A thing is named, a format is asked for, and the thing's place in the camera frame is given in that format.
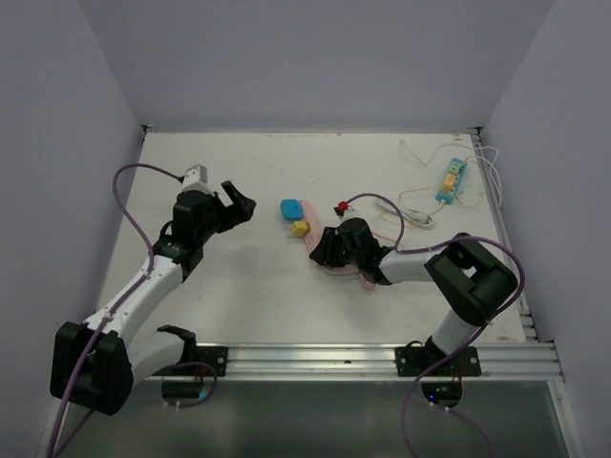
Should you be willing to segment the pink power strip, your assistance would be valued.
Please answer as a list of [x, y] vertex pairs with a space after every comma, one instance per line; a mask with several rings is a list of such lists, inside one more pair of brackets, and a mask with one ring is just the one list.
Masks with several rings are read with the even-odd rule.
[[[312, 252], [312, 250], [315, 248], [315, 246], [318, 244], [318, 242], [321, 239], [322, 236], [322, 232], [323, 229], [325, 228], [325, 226], [320, 222], [318, 215], [316, 214], [316, 211], [314, 210], [313, 206], [311, 203], [309, 203], [306, 200], [301, 200], [301, 205], [303, 207], [304, 210], [304, 221], [307, 221], [310, 225], [310, 232], [303, 238], [305, 240], [305, 247], [306, 247], [306, 251], [308, 253], [308, 258], [309, 258], [309, 254]], [[389, 257], [391, 251], [392, 251], [392, 247], [389, 245], [385, 245], [383, 244], [379, 238], [373, 233], [373, 231], [371, 230], [370, 226], [369, 229], [371, 231], [371, 233], [378, 239], [378, 241], [383, 245], [387, 247], [387, 255], [383, 258], [386, 259]], [[391, 281], [391, 276], [388, 272], [385, 271], [385, 267], [383, 265], [383, 260], [381, 261], [380, 267], [382, 270], [382, 273], [384, 274], [384, 276], [387, 279], [387, 284], [384, 286], [389, 286], [392, 284]], [[326, 271], [329, 274], [332, 275], [356, 275], [357, 277], [360, 278], [361, 283], [368, 289], [372, 289], [375, 285], [380, 285], [381, 284], [373, 284], [369, 281], [367, 281], [358, 271], [355, 267], [353, 266], [346, 266], [343, 268], [327, 268], [327, 267], [323, 267], [323, 266], [319, 266], [316, 262], [314, 262], [313, 260], [311, 260], [317, 267], [319, 267], [320, 269]]]

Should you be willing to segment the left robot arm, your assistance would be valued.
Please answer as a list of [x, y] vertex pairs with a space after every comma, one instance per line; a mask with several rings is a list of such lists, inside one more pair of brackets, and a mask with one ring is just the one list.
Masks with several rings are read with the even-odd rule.
[[193, 273], [212, 236], [251, 220], [255, 200], [232, 182], [221, 185], [231, 200], [201, 186], [181, 191], [172, 217], [160, 229], [149, 258], [136, 276], [83, 323], [64, 323], [56, 332], [50, 392], [53, 397], [105, 415], [116, 414], [133, 387], [161, 371], [184, 375], [196, 366], [207, 375], [194, 332], [163, 325], [152, 340], [134, 338], [152, 312]]

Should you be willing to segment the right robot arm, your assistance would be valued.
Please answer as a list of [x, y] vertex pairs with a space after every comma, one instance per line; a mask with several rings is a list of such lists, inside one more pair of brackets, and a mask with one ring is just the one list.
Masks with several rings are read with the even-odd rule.
[[352, 266], [378, 285], [433, 282], [450, 306], [424, 344], [427, 367], [440, 375], [455, 368], [459, 352], [519, 297], [525, 280], [519, 260], [491, 239], [458, 233], [431, 247], [400, 250], [381, 244], [361, 218], [325, 228], [309, 258], [330, 269]]

